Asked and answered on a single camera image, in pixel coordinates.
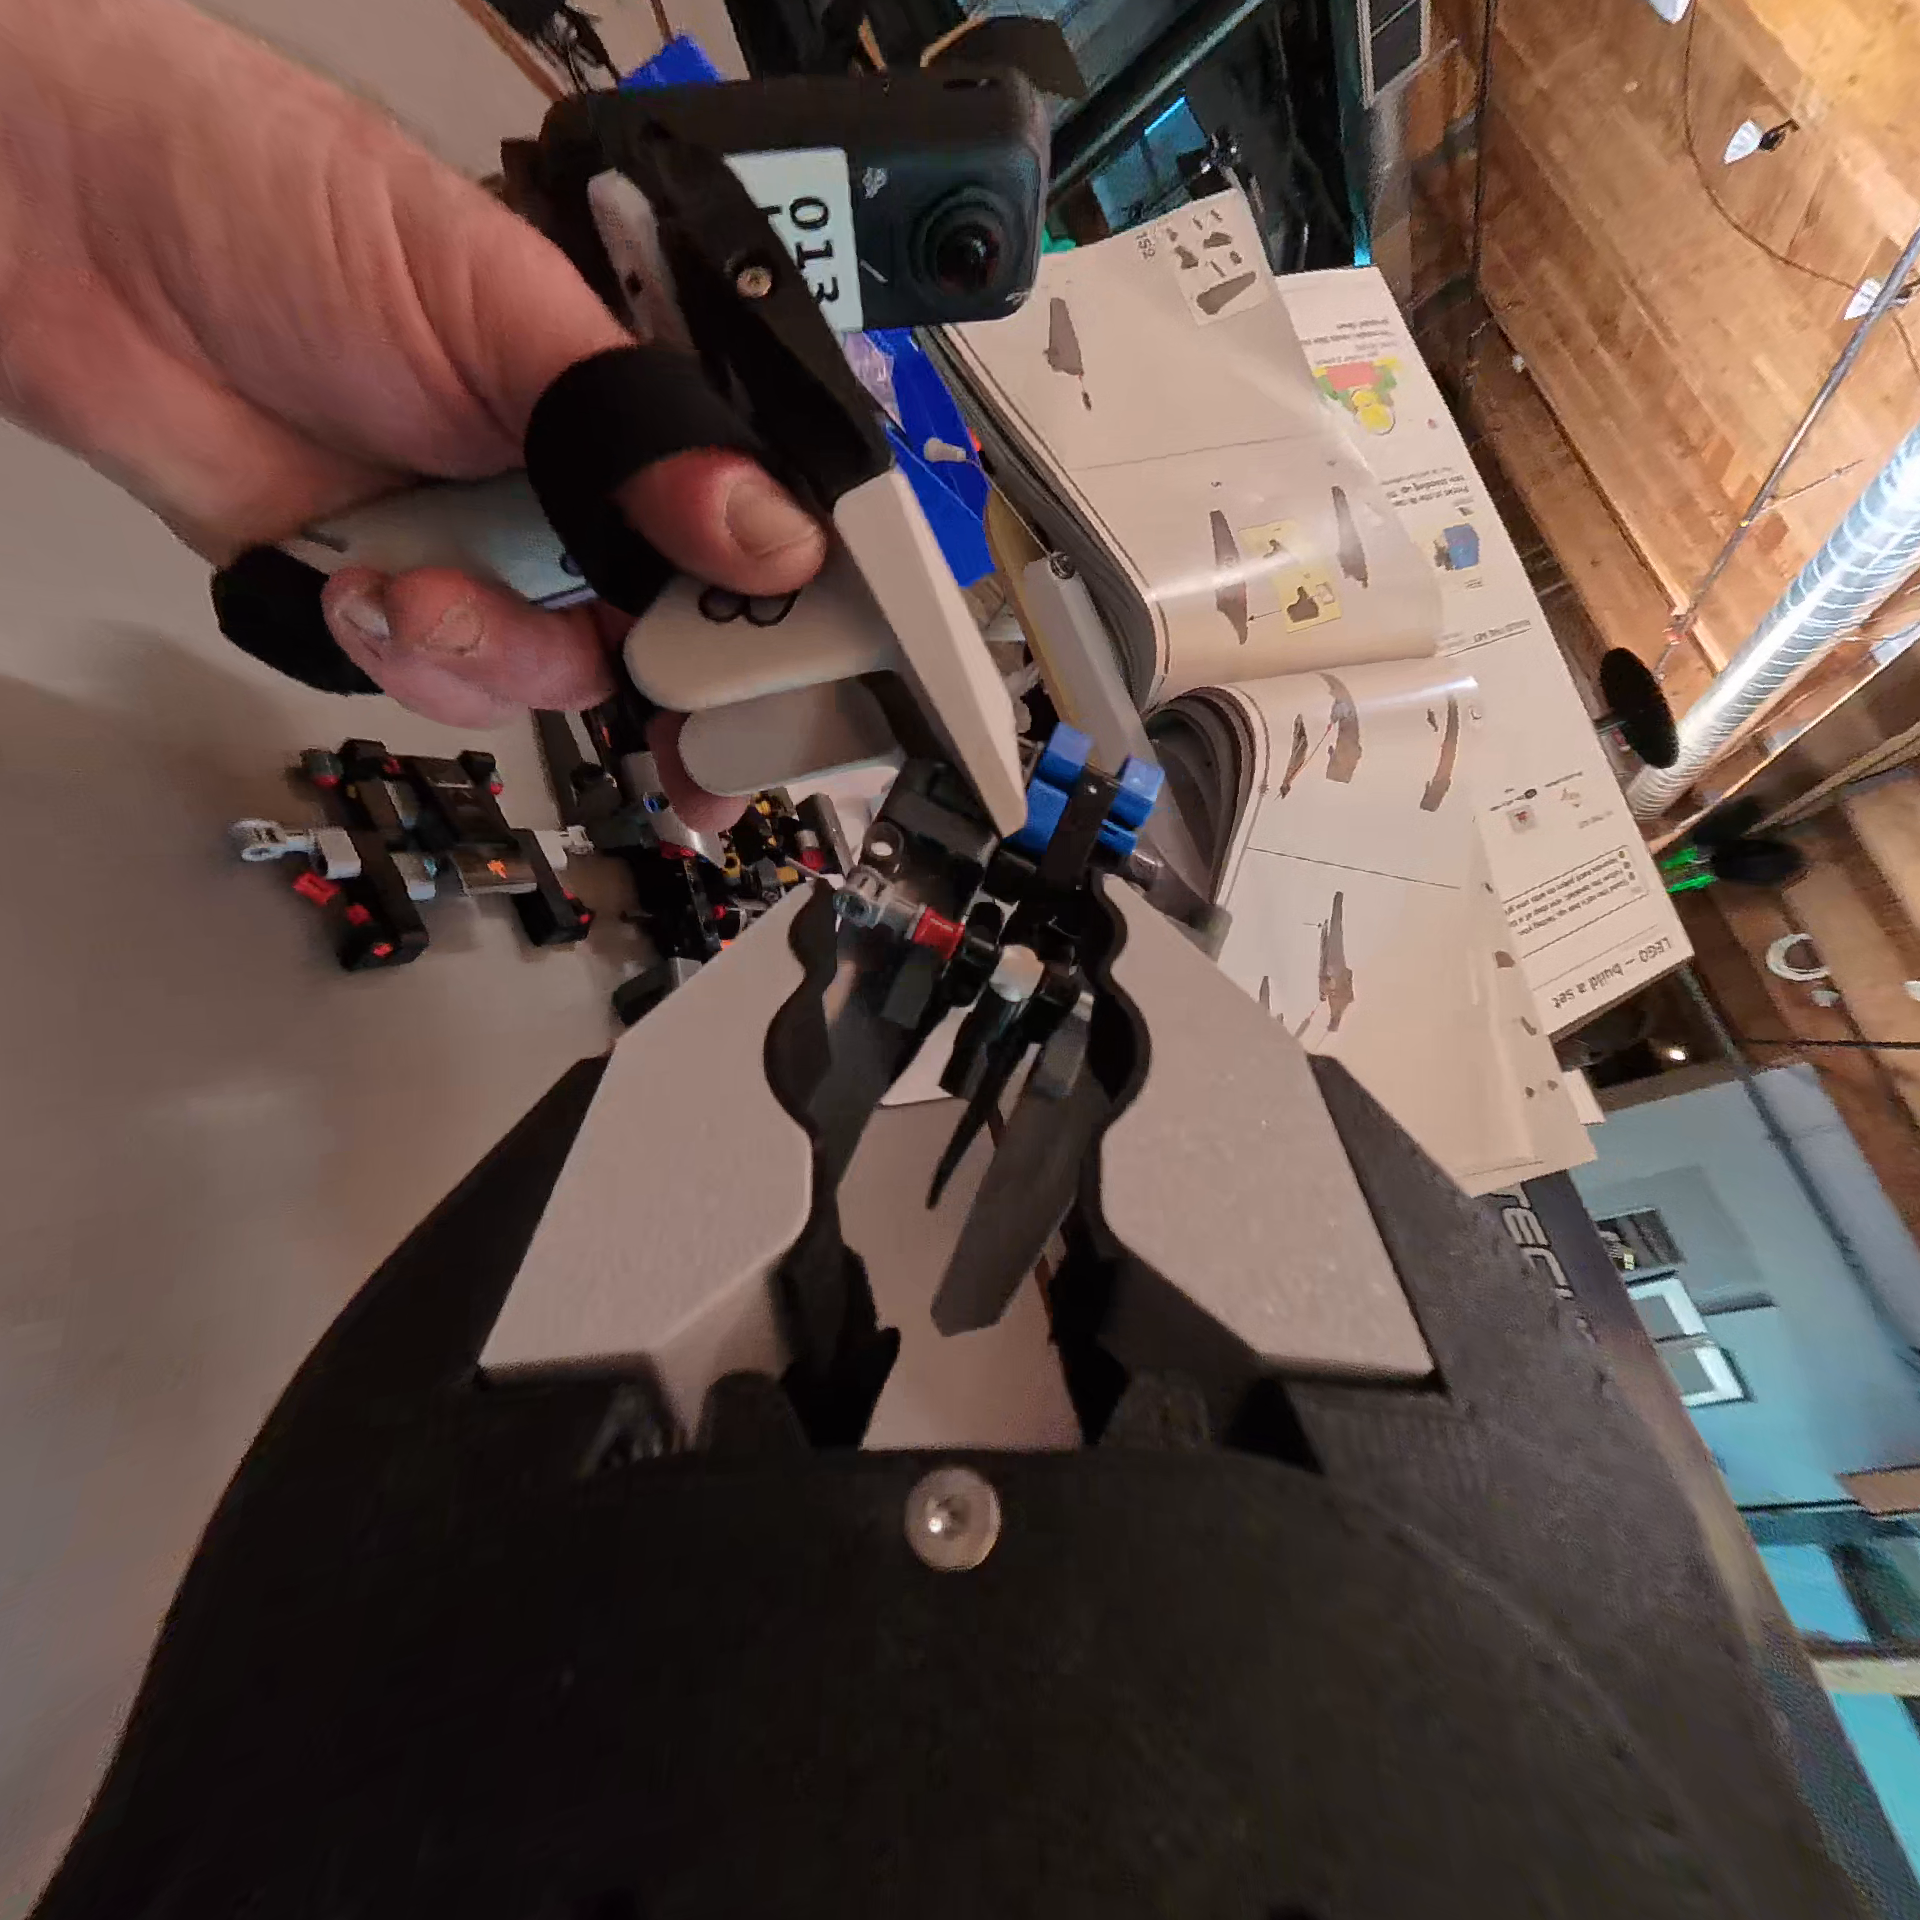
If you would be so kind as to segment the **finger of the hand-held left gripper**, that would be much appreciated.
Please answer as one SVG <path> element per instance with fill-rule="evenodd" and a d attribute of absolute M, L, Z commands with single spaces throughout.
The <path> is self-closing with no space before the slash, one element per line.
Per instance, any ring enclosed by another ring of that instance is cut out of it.
<path fill-rule="evenodd" d="M 1066 559 L 1019 566 L 1019 621 L 1054 711 L 1088 735 L 1093 762 L 1117 775 L 1129 759 L 1146 760 L 1144 721 L 1120 672 L 1117 645 Z"/>
<path fill-rule="evenodd" d="M 901 476 L 851 486 L 833 503 L 832 528 L 991 828 L 1016 833 L 1026 792 L 1015 704 L 911 486 Z"/>

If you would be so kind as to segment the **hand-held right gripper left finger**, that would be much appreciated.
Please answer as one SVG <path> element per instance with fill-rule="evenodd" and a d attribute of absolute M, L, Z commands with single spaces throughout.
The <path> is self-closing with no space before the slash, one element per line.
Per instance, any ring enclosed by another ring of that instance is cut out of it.
<path fill-rule="evenodd" d="M 865 1438 L 901 1335 L 808 1113 L 835 933 L 832 888 L 798 888 L 611 1044 L 485 1374 L 640 1362 L 685 1431 L 715 1382 L 758 1374 L 814 1444 Z"/>

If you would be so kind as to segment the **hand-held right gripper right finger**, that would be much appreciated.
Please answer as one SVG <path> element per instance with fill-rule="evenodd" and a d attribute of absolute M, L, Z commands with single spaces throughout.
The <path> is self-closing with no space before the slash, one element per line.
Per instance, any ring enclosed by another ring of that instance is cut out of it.
<path fill-rule="evenodd" d="M 1306 1050 L 1130 885 L 1095 902 L 1103 1105 L 1049 1284 L 1083 1439 L 1270 1448 L 1294 1384 L 1425 1391 L 1429 1340 Z"/>

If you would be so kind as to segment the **grey black lego subassembly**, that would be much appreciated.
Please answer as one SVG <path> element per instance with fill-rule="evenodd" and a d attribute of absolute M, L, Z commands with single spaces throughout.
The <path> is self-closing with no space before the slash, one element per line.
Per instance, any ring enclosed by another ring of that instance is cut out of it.
<path fill-rule="evenodd" d="M 1111 941 L 1096 885 L 1154 877 L 1141 838 L 1163 775 L 1151 759 L 1129 759 L 1105 775 L 1089 754 L 1088 735 L 1064 721 L 1023 743 L 1026 821 L 1008 837 L 991 832 L 950 766 L 911 759 L 847 871 L 872 865 L 966 929 L 955 958 L 941 961 L 835 920 L 839 961 L 825 996 L 830 1066 L 808 1105 L 839 1196 L 886 1090 L 945 1017 L 961 1017 L 941 1071 L 941 1090 L 961 1111 L 927 1177 L 925 1207 L 943 1197 L 991 1127 L 999 1137 L 935 1286 L 930 1312 L 943 1335 L 1001 1319 L 1066 1221 L 1103 1105 L 1088 1066 L 1095 968 Z"/>

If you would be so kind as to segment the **metal axle with red bush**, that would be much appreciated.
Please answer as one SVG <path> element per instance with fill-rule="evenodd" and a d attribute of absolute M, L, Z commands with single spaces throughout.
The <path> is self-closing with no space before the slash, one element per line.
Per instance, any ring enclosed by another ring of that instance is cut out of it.
<path fill-rule="evenodd" d="M 941 961 L 955 958 L 966 929 L 961 920 L 938 913 L 918 901 L 901 879 L 858 865 L 832 890 L 833 916 L 851 929 L 880 933 L 891 941 L 935 953 Z"/>

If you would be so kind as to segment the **partly built lego car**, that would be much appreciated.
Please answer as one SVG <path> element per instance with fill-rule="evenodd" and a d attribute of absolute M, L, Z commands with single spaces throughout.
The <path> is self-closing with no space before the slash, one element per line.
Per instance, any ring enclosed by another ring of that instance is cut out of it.
<path fill-rule="evenodd" d="M 753 920 L 814 879 L 840 879 L 851 845 L 832 792 L 768 786 L 721 832 L 695 832 L 661 789 L 655 756 L 640 748 L 633 713 L 536 711 L 536 748 L 560 814 L 536 837 L 554 874 L 575 861 L 615 861 L 631 888 L 625 920 L 640 929 L 642 966 L 617 983 L 611 1015 L 631 1025 L 685 984 Z"/>

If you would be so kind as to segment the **black grey lego module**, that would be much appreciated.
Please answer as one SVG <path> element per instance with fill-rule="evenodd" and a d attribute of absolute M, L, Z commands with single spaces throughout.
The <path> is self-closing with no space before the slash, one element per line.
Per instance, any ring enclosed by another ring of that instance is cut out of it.
<path fill-rule="evenodd" d="M 342 972 L 400 968 L 430 941 L 423 909 L 440 897 L 512 902 L 535 949 L 583 943 L 592 906 L 565 879 L 570 830 L 514 828 L 501 807 L 496 756 L 397 754 L 370 735 L 307 750 L 297 777 L 321 805 L 310 824 L 241 817 L 231 850 L 247 864 L 291 861 L 291 888 L 330 929 Z"/>

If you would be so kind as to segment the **person's left hand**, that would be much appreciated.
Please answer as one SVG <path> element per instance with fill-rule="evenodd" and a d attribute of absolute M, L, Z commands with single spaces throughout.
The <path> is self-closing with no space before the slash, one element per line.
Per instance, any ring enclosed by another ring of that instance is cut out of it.
<path fill-rule="evenodd" d="M 5 418 L 222 566 L 397 492 L 520 463 L 570 366 L 631 342 L 535 225 L 390 118 L 189 4 L 2 4 Z M 661 557 L 747 596 L 826 535 L 750 456 L 617 493 Z M 351 673 L 455 729 L 611 689 L 618 607 L 538 609 L 448 566 L 342 566 Z"/>

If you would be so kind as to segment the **blue plastic bin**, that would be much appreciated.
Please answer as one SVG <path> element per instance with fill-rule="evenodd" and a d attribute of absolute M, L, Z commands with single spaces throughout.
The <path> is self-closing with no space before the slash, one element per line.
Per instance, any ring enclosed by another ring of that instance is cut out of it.
<path fill-rule="evenodd" d="M 885 415 L 895 466 L 918 501 L 943 561 L 968 590 L 994 570 L 977 442 L 925 346 L 904 327 L 840 334 L 847 368 Z"/>

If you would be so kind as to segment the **white printed sheet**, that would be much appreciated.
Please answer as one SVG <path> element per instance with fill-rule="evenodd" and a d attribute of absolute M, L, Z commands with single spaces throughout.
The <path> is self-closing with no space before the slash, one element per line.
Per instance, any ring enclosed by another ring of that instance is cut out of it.
<path fill-rule="evenodd" d="M 1029 621 L 1098 655 L 1168 792 L 1146 837 L 1223 972 L 1467 1192 L 1585 1127 L 1496 901 L 1491 705 L 1323 404 L 1239 189 L 1043 255 L 1005 320 L 933 327 Z"/>

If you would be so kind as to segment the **white printed task card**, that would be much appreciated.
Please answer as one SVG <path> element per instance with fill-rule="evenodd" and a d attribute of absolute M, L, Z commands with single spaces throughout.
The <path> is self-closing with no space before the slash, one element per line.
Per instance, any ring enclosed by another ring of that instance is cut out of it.
<path fill-rule="evenodd" d="M 1609 773 L 1511 786 L 1480 807 L 1478 832 L 1520 972 L 1553 1037 L 1691 960 Z"/>

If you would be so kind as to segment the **black ribbed ceiling disc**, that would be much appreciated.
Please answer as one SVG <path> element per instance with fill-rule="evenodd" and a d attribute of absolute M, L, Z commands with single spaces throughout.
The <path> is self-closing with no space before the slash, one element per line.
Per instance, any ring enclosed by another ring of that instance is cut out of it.
<path fill-rule="evenodd" d="M 1631 648 L 1611 646 L 1597 660 L 1595 686 L 1595 735 L 1630 752 L 1646 767 L 1672 767 L 1680 754 L 1677 727 L 1653 670 Z"/>

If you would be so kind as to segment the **silver air duct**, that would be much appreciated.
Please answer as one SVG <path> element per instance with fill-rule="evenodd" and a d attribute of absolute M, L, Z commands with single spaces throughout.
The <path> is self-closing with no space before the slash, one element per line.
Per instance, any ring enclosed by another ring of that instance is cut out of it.
<path fill-rule="evenodd" d="M 1681 716 L 1671 767 L 1646 767 L 1625 789 L 1640 823 L 1674 802 L 1785 686 L 1853 633 L 1905 583 L 1917 561 L 1917 429 L 1913 426 L 1799 569 L 1742 648 Z"/>

